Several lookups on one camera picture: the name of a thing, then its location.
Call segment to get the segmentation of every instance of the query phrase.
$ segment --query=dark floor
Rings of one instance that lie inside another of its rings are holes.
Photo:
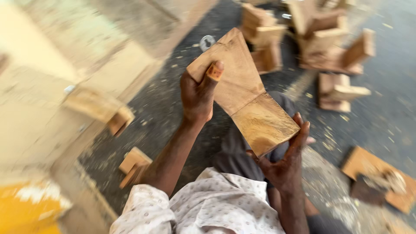
[[[416,9],[414,1],[392,1],[364,24],[377,32],[377,57],[367,62],[365,74],[352,77],[351,83],[367,87],[373,94],[354,101],[351,113],[317,109],[315,85],[306,91],[313,98],[301,95],[295,103],[302,116],[312,123],[311,135],[317,139],[312,148],[336,166],[352,146],[359,145],[416,177],[416,66],[411,64],[416,61],[416,15],[410,12],[412,9]],[[179,79],[192,59],[202,53],[192,45],[205,35],[218,40],[239,22],[239,5],[221,0],[175,48],[160,73],[129,103],[136,110],[136,119],[127,130],[118,138],[104,131],[79,159],[117,213],[121,213],[130,191],[130,187],[119,189],[124,174],[118,166],[124,154],[137,146],[154,159],[181,122]],[[262,75],[267,91],[285,92],[304,72],[297,68],[297,46],[289,36],[284,38],[281,48],[283,70]],[[230,117],[214,104],[213,118],[199,134],[175,191],[211,166],[210,160],[231,123]],[[408,221],[415,223],[414,217],[411,214]]]

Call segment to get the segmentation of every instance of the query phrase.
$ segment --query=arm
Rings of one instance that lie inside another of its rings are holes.
[[[224,64],[217,61],[215,66],[223,71]],[[178,182],[183,165],[196,137],[213,114],[214,89],[219,78],[206,74],[201,84],[184,72],[181,78],[181,99],[183,120],[169,143],[145,171],[140,184],[149,184],[164,191],[168,196]]]
[[[296,113],[293,120],[301,127],[297,136],[289,140],[289,148],[282,160],[271,163],[267,158],[258,159],[253,157],[258,163],[267,179],[278,190],[269,190],[272,195],[270,204],[279,212],[280,223],[288,234],[308,234],[305,214],[305,193],[302,190],[302,147],[306,144],[309,135],[309,122],[303,123],[299,113]],[[278,203],[279,195],[281,199],[281,211],[275,204]]]

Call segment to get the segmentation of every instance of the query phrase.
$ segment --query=shirt sleeve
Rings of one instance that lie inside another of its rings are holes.
[[[123,214],[111,225],[110,234],[171,234],[175,214],[168,195],[148,184],[131,189]]]

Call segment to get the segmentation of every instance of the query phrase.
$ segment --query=gray pants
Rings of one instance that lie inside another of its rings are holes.
[[[277,91],[269,92],[269,94],[288,115],[293,116],[295,114],[293,102],[288,97]],[[283,158],[288,147],[289,143],[285,142],[266,154],[265,157],[271,162],[279,161]],[[245,154],[247,149],[251,148],[233,123],[228,135],[221,142],[221,151],[214,156],[214,167],[219,172],[235,174],[257,181],[266,181],[267,188],[272,188],[273,185],[265,178],[254,160]],[[351,233],[341,221],[320,214],[307,217],[307,221],[311,234]]]

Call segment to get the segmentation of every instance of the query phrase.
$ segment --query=wooden piece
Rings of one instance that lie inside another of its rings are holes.
[[[139,166],[135,164],[133,168],[127,173],[126,177],[120,183],[120,189],[131,184],[137,184],[140,181],[142,174],[146,171],[148,165]]]
[[[214,100],[231,116],[264,93],[265,89],[243,35],[237,28],[220,38],[186,70],[200,83],[205,71],[217,60],[224,62],[225,70],[215,87]]]
[[[126,158],[120,164],[119,169],[124,173],[128,172],[133,168],[135,164],[139,166],[148,165],[153,162],[145,153],[139,150],[137,147],[133,147],[130,152],[126,155]]]
[[[305,41],[305,46],[302,51],[302,60],[306,63],[313,62],[314,55],[325,55],[328,49],[332,48],[334,44],[343,38],[348,32],[343,29],[333,28],[328,30],[321,30],[314,32],[312,37]]]
[[[351,101],[369,95],[371,91],[365,87],[334,85],[334,89],[326,97],[334,101]]]
[[[342,167],[342,172],[354,180],[357,179],[359,173],[383,174],[389,171],[398,172],[403,177],[406,182],[406,194],[389,191],[386,195],[386,201],[403,213],[408,214],[416,200],[416,181],[413,178],[359,146],[354,148]]]
[[[343,55],[343,67],[350,69],[351,67],[364,62],[368,57],[376,55],[376,48],[374,45],[373,30],[364,28],[361,36],[354,42],[354,44]]]
[[[251,52],[257,71],[260,75],[282,69],[282,54],[277,42],[272,42],[263,50]]]
[[[344,14],[344,9],[337,9],[328,13],[314,15],[307,27],[304,38],[306,40],[311,38],[316,31],[338,28],[338,18],[344,16]]]
[[[67,95],[63,105],[103,123],[108,123],[124,106],[111,95],[83,85],[77,85]]]
[[[75,86],[63,105],[106,123],[116,137],[134,120],[134,114],[124,103],[107,93],[83,85]]]
[[[382,206],[386,201],[388,188],[371,181],[371,178],[359,174],[351,187],[350,196],[360,201]]]
[[[299,132],[299,126],[266,93],[237,28],[220,38],[186,69],[199,83],[211,63],[217,60],[224,62],[225,70],[215,88],[214,100],[231,116],[258,157]]]
[[[268,93],[258,96],[231,118],[258,157],[272,151],[300,130]]]
[[[250,31],[241,27],[244,39],[249,41],[253,45],[253,50],[258,51],[264,49],[270,45],[270,43],[276,41],[281,42],[285,35],[287,26],[286,25],[275,25],[270,27],[258,27],[256,36],[252,36]]]
[[[355,64],[349,68],[344,67],[343,58],[345,52],[345,49],[333,46],[328,49],[325,55],[312,55],[308,57],[307,61],[300,61],[299,67],[351,75],[363,74],[363,66],[361,64]]]
[[[307,26],[317,12],[315,0],[287,0],[286,2],[292,14],[292,22],[295,26],[296,34],[303,38]]]
[[[348,101],[334,101],[327,97],[335,85],[349,86],[349,77],[344,74],[331,75],[319,74],[319,108],[324,110],[333,110],[338,112],[351,112],[351,104]]]

